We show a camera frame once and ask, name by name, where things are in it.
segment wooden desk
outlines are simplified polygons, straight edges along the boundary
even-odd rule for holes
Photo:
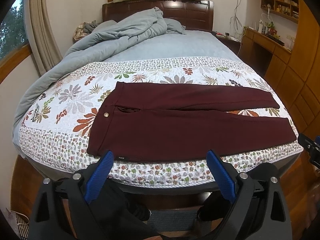
[[[247,28],[242,38],[239,58],[252,67],[261,77],[268,79],[269,67],[277,65],[285,69],[291,52],[267,36]]]

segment metal screw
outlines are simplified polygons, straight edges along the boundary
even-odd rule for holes
[[[75,174],[73,174],[72,178],[76,179],[76,180],[80,179],[81,178],[81,174],[80,173],[75,173]]]
[[[245,172],[241,172],[240,173],[240,178],[241,179],[247,179],[248,178],[248,174],[246,174]]]
[[[278,179],[276,177],[271,177],[271,182],[272,183],[277,183],[278,182]]]
[[[50,183],[50,179],[49,178],[45,178],[44,180],[43,180],[43,184],[49,184]]]

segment bookshelf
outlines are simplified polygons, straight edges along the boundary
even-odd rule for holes
[[[299,15],[298,0],[261,0],[261,9],[268,11],[267,5],[270,5],[270,13],[279,15],[294,23],[298,23],[298,18],[293,15]]]

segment window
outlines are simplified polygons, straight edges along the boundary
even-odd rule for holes
[[[0,60],[26,41],[23,0],[16,0],[0,26]]]

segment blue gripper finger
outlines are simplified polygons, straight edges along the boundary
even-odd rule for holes
[[[223,166],[221,158],[210,150],[206,160],[223,198],[233,203],[236,200],[236,184]]]
[[[315,142],[320,145],[320,136],[317,136],[317,137],[316,137]]]
[[[107,176],[113,166],[114,157],[111,151],[100,160],[99,166],[91,175],[90,179],[86,184],[86,192],[84,195],[85,201],[90,204],[92,200],[97,199],[99,193],[107,179]]]

